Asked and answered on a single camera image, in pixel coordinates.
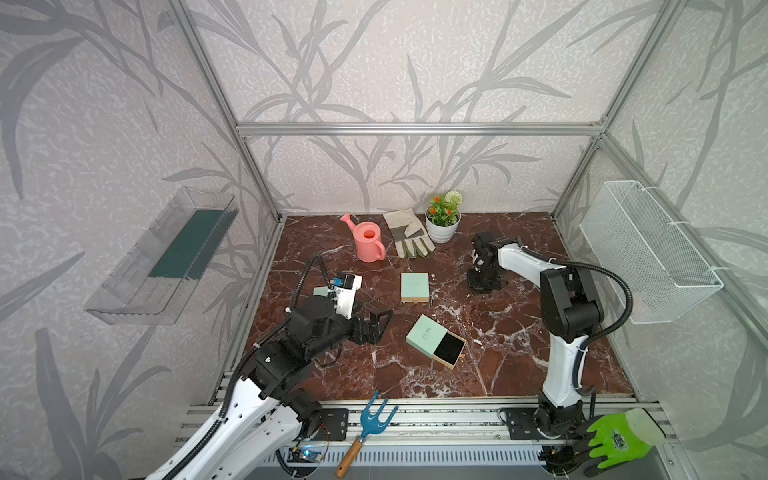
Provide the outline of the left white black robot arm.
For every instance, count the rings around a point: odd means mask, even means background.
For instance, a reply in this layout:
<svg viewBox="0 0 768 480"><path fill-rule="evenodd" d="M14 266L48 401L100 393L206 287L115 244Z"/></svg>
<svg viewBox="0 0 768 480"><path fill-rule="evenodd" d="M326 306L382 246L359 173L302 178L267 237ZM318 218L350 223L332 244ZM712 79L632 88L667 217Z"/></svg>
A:
<svg viewBox="0 0 768 480"><path fill-rule="evenodd" d="M243 479L285 444L313 437L322 407L299 385L315 359L347 341L377 344L393 315L346 318L323 296L290 308L240 361L217 410L151 478Z"/></svg>

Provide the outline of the mint drawer jewelry box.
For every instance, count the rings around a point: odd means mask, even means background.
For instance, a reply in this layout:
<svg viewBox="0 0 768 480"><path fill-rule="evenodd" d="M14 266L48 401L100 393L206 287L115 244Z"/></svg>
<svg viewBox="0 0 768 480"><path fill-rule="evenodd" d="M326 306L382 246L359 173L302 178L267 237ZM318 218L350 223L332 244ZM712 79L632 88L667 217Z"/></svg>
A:
<svg viewBox="0 0 768 480"><path fill-rule="evenodd" d="M421 315L406 336L407 343L453 370L466 347L466 340L435 320Z"/></svg>

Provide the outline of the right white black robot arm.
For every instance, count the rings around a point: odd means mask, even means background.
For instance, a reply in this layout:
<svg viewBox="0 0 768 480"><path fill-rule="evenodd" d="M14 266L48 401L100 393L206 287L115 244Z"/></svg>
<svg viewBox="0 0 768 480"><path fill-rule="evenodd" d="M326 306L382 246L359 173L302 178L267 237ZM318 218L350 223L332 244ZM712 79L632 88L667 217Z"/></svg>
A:
<svg viewBox="0 0 768 480"><path fill-rule="evenodd" d="M548 258L512 239L481 232L472 239L469 287L481 293L499 290L511 271L540 290L541 317L550 334L550 360L542 387L542 408L565 414L589 394L582 386L589 346L622 327L634 307L633 293L618 274L598 265ZM610 326L600 329L604 309L593 275L612 280L623 292L624 310Z"/></svg>

